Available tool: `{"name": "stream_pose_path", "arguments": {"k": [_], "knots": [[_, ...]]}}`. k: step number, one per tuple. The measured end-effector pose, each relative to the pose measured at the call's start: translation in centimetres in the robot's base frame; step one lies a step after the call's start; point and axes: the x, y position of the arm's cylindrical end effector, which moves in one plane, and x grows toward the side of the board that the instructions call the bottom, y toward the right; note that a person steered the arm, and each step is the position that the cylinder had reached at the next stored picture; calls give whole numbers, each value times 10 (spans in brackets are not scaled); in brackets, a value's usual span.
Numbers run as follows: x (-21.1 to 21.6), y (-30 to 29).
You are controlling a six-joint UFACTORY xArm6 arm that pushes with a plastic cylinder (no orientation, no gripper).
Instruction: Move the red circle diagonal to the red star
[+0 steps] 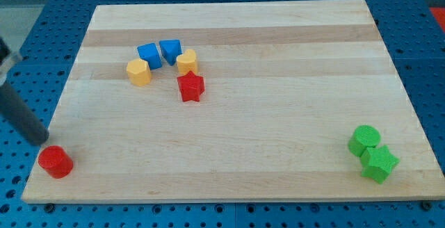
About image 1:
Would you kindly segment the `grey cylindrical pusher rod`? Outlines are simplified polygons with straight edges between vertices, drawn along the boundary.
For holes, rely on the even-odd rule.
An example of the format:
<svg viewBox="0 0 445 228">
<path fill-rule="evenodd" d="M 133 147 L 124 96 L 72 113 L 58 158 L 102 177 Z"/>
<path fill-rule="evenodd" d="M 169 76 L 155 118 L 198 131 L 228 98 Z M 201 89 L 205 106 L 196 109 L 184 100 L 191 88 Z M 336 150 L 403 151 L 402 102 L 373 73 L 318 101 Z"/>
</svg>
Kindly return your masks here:
<svg viewBox="0 0 445 228">
<path fill-rule="evenodd" d="M 30 144 L 42 145 L 49 138 L 48 129 L 7 81 L 8 72 L 22 60 L 1 39 L 1 114 Z"/>
</svg>

